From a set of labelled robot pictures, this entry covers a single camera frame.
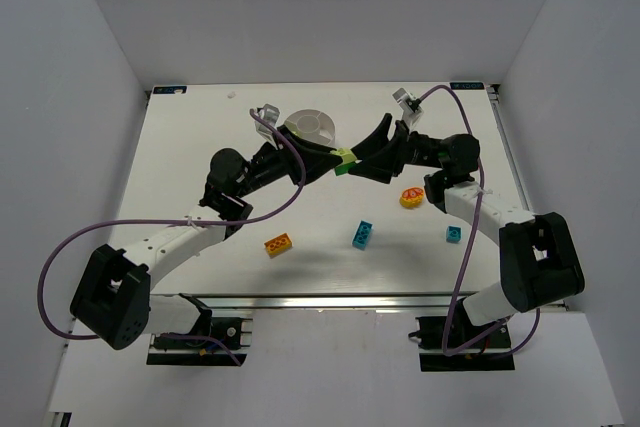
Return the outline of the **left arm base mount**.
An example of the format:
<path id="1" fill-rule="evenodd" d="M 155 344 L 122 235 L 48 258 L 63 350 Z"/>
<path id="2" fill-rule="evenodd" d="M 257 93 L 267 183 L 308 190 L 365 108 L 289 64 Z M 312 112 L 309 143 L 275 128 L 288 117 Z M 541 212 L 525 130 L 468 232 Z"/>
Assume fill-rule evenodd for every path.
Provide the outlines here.
<path id="1" fill-rule="evenodd" d="M 214 310 L 188 333 L 153 334 L 146 364 L 176 367 L 241 367 L 252 344 L 253 316 L 245 310 Z"/>

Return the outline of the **dark green curved lego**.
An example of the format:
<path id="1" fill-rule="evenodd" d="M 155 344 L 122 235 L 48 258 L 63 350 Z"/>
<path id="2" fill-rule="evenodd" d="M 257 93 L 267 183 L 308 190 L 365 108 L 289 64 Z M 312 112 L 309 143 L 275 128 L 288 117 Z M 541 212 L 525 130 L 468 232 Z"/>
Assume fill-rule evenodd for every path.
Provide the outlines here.
<path id="1" fill-rule="evenodd" d="M 334 172 L 336 176 L 341 176 L 349 172 L 349 170 L 354 166 L 354 163 L 341 164 L 334 168 Z"/>

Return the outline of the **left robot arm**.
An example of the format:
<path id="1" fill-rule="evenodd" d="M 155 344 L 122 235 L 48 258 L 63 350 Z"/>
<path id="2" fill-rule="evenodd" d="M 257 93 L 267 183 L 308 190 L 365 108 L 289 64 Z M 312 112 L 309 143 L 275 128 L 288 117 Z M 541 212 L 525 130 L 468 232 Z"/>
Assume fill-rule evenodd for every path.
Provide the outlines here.
<path id="1" fill-rule="evenodd" d="M 250 160 L 231 148 L 216 152 L 203 197 L 180 223 L 125 247 L 97 248 L 71 301 L 71 314 L 115 350 L 142 334 L 204 342 L 211 334 L 211 310 L 192 296 L 155 296 L 153 288 L 239 230 L 253 209 L 244 196 L 283 177 L 306 185 L 342 162 L 328 147 L 299 139 L 285 127 L 278 131 L 282 140 L 264 143 Z"/>

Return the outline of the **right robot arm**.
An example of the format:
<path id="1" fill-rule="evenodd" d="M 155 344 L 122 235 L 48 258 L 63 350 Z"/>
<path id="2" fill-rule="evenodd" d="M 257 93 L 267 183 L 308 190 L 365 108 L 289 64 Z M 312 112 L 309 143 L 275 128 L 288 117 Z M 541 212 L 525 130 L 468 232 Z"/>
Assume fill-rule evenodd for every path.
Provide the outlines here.
<path id="1" fill-rule="evenodd" d="M 427 201 L 469 224 L 499 249 L 496 283 L 456 302 L 453 319 L 482 327 L 581 293 L 585 279 L 566 220 L 534 214 L 484 189 L 472 177 L 480 143 L 468 133 L 445 139 L 412 132 L 385 115 L 352 149 L 350 174 L 388 183 L 407 165 L 435 168 L 424 178 Z"/>

